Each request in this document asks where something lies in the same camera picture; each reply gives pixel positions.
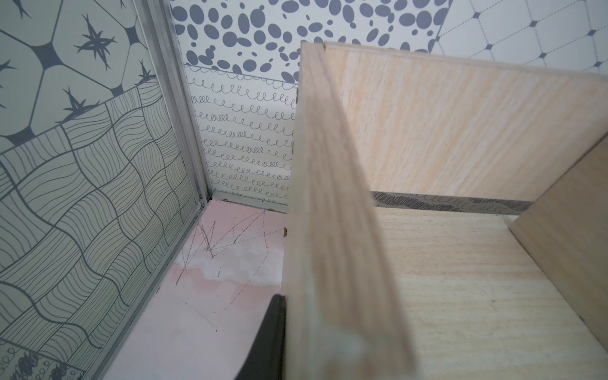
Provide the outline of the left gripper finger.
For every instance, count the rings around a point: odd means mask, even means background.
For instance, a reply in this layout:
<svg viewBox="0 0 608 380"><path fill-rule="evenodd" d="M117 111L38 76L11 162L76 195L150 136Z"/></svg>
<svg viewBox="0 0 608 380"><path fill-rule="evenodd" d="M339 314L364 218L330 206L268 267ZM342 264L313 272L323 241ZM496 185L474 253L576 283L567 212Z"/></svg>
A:
<svg viewBox="0 0 608 380"><path fill-rule="evenodd" d="M274 294L236 380L283 379L287 303Z"/></svg>

